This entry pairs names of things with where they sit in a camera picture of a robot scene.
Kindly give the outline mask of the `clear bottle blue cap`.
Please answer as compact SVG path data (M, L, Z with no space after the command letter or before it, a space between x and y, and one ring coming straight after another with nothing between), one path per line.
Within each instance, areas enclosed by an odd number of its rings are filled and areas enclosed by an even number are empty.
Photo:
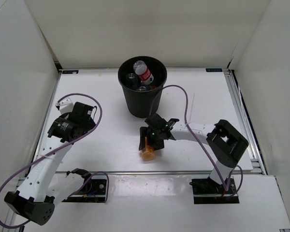
M126 75L127 87L136 90L138 87L138 76L135 73L129 73Z

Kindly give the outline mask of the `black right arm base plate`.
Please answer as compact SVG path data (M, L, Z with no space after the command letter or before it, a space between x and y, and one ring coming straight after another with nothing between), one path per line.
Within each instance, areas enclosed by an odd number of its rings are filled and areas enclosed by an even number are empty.
M194 204L237 204L239 197L233 178L230 179L229 189L226 191L222 185L217 184L210 178L192 179Z

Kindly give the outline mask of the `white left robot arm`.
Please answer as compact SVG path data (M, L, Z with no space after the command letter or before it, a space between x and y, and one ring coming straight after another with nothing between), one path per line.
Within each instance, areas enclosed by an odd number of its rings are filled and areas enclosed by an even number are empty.
M72 141L94 128L91 117L93 107L76 102L61 103L61 115L51 125L46 142L40 151L42 160L33 165L27 178L15 192L9 191L4 198L7 205L18 215L44 225L52 216L55 206L72 193L87 193L92 182L89 172L75 169L57 184L50 185L64 156L72 147Z

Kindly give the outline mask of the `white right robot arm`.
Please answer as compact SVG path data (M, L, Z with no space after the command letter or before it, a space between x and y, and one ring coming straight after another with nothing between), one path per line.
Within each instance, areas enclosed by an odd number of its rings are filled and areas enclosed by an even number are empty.
M248 147L247 139L227 120L213 125L187 123L177 118L166 121L154 113L140 127L139 151L153 154L164 148L165 140L197 142L213 164L207 181L212 193L229 190L231 174Z

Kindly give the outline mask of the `clear bottle red label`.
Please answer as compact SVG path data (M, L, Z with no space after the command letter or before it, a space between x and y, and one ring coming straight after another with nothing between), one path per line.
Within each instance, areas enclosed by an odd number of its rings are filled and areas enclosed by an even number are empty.
M144 61L136 61L133 64L133 70L145 85L150 85L154 81L154 77Z

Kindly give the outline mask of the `clear bottle white cap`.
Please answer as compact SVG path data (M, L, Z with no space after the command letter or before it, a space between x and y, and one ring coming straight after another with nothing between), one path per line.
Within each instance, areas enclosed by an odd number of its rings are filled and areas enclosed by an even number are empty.
M156 86L140 85L140 86L137 88L137 91L138 91L138 92L147 92L147 91L154 90L154 89L156 89L156 88L157 88Z

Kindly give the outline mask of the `orange juice bottle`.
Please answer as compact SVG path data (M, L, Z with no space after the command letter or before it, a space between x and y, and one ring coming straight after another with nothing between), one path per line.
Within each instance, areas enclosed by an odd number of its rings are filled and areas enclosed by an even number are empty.
M141 158L143 161L152 161L156 158L155 150L148 145L147 138L145 138L145 147L141 149Z

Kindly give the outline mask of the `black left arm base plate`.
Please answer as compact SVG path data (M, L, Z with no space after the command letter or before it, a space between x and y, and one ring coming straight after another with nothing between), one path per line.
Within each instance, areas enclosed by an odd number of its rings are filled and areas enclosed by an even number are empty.
M63 203L106 203L108 196L108 179L99 174L92 177L87 185L77 194L63 200Z

